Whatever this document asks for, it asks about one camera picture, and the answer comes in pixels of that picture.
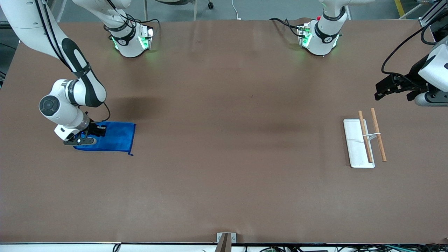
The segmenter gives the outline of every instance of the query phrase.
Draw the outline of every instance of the white robotic arm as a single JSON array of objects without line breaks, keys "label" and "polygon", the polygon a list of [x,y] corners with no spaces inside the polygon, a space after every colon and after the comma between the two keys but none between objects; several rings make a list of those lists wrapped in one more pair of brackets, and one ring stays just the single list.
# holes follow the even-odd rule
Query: white robotic arm
[{"label": "white robotic arm", "polygon": [[99,18],[112,34],[115,48],[125,57],[137,57],[150,48],[153,30],[135,22],[123,9],[131,0],[73,0]]},{"label": "white robotic arm", "polygon": [[319,0],[323,5],[323,14],[319,20],[315,19],[299,28],[301,46],[315,55],[326,55],[339,38],[339,32],[347,20],[347,5],[362,5],[375,0]]},{"label": "white robotic arm", "polygon": [[56,81],[39,103],[42,115],[58,124],[55,133],[68,141],[87,128],[92,133],[104,132],[101,127],[94,129],[97,125],[78,106],[100,106],[106,100],[106,90],[79,47],[57,25],[47,5],[41,0],[0,0],[0,6],[24,44],[60,59],[77,77]]}]

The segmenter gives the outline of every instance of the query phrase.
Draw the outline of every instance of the white cable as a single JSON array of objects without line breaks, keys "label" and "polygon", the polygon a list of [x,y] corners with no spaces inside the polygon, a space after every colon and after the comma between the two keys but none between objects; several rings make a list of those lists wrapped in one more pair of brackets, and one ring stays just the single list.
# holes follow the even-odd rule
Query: white cable
[{"label": "white cable", "polygon": [[237,15],[237,20],[240,20],[240,18],[238,17],[238,11],[237,8],[235,8],[235,5],[233,4],[233,0],[232,0],[232,7],[235,10],[235,14]]}]

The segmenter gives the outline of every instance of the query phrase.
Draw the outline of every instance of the brown table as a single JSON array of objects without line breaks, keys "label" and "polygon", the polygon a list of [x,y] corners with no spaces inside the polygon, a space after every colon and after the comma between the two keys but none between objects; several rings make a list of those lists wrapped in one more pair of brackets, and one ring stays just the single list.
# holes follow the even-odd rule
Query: brown table
[{"label": "brown table", "polygon": [[[349,21],[324,58],[268,21],[163,23],[134,59],[101,23],[61,26],[111,120],[137,124],[135,156],[64,146],[38,103],[73,76],[21,44],[0,92],[1,241],[446,242],[448,109],[373,96],[417,21]],[[429,50],[414,38],[387,69]],[[372,125],[371,107],[388,162],[373,142],[376,168],[353,169],[342,121],[362,109]]]}]

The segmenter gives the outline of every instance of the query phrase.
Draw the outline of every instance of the gray floor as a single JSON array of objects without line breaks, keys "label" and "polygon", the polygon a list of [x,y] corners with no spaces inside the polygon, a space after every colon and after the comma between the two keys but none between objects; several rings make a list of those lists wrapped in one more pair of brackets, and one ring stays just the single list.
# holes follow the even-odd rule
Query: gray floor
[{"label": "gray floor", "polygon": [[[99,22],[90,12],[77,6],[72,0],[53,0],[53,14],[60,22]],[[231,0],[213,0],[214,8],[210,10],[207,0],[198,0],[198,20],[235,19],[235,11]],[[405,12],[417,4],[415,0],[401,0]],[[318,0],[234,0],[239,17],[242,20],[267,20],[272,17],[281,19],[315,18],[322,14],[322,6]],[[144,19],[144,0],[133,0],[126,12],[134,18]],[[409,18],[418,18],[428,7]],[[376,0],[374,3],[351,6],[352,19],[396,19],[399,17],[394,0]],[[148,0],[148,17],[157,18],[161,22],[192,21],[193,5],[166,5]],[[0,20],[6,20],[0,11]],[[17,46],[18,38],[12,30],[0,30],[0,43]],[[0,71],[7,72],[14,50],[0,44]]]}]

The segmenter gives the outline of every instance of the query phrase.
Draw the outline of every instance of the wooden stick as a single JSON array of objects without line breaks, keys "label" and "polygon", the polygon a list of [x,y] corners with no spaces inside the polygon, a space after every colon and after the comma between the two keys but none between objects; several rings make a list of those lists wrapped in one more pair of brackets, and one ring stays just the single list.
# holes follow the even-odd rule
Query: wooden stick
[{"label": "wooden stick", "polygon": [[[370,112],[372,113],[373,119],[373,127],[375,128],[375,133],[379,133],[378,121],[376,120],[375,109],[371,108]],[[378,138],[379,152],[381,152],[381,159],[383,162],[386,162],[386,153],[384,152],[383,140],[381,139],[381,134],[377,134],[376,138]]]},{"label": "wooden stick", "polygon": [[359,122],[361,123],[361,130],[362,130],[362,138],[364,139],[364,146],[366,147],[366,153],[367,153],[367,160],[369,163],[373,163],[372,156],[370,155],[370,145],[369,140],[367,139],[367,132],[366,132],[366,126],[364,125],[364,117],[362,116],[362,111],[358,111],[359,115]]}]

